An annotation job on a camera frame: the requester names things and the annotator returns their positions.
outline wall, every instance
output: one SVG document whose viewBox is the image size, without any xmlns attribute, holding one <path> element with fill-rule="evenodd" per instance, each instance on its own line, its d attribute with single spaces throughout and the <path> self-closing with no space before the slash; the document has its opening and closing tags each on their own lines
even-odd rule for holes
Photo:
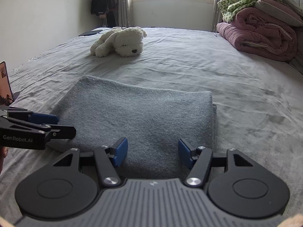
<svg viewBox="0 0 303 227">
<path fill-rule="evenodd" d="M 213 3 L 205 0 L 136 0 L 134 24 L 140 27 L 167 27 L 211 30 Z"/>
<path fill-rule="evenodd" d="M 0 62 L 8 71 L 99 26 L 91 0 L 0 0 Z"/>
</svg>

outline pillow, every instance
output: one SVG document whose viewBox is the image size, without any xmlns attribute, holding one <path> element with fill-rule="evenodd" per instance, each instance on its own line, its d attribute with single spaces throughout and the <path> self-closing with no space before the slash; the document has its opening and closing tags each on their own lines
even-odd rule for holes
<svg viewBox="0 0 303 227">
<path fill-rule="evenodd" d="M 303 20 L 292 9 L 274 0 L 258 0 L 255 8 L 281 20 L 289 26 L 303 26 Z"/>
</svg>

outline phone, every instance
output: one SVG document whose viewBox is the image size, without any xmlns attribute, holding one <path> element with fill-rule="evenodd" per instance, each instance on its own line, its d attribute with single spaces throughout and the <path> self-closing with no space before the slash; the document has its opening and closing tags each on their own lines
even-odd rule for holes
<svg viewBox="0 0 303 227">
<path fill-rule="evenodd" d="M 0 105 L 9 106 L 14 100 L 7 75 L 6 63 L 3 61 L 0 63 Z"/>
</svg>

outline metal rivet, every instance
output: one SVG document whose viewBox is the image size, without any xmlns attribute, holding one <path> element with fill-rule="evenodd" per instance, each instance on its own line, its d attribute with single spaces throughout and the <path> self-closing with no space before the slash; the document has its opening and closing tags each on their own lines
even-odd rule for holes
<svg viewBox="0 0 303 227">
<path fill-rule="evenodd" d="M 190 177 L 186 180 L 186 183 L 192 186 L 197 186 L 201 183 L 201 179 L 197 177 Z"/>
<path fill-rule="evenodd" d="M 104 179 L 104 183 L 107 185 L 115 185 L 119 182 L 119 180 L 115 177 L 107 177 Z"/>
</svg>

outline white plush toy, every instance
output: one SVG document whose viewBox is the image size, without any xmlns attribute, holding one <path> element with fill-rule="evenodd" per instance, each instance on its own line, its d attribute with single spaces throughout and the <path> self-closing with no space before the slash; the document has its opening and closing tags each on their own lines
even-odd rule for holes
<svg viewBox="0 0 303 227">
<path fill-rule="evenodd" d="M 142 38 L 146 36 L 146 32 L 140 27 L 129 27 L 124 30 L 121 27 L 114 27 L 91 46 L 91 55 L 105 57 L 110 51 L 115 50 L 123 57 L 136 56 L 141 54 Z"/>
</svg>

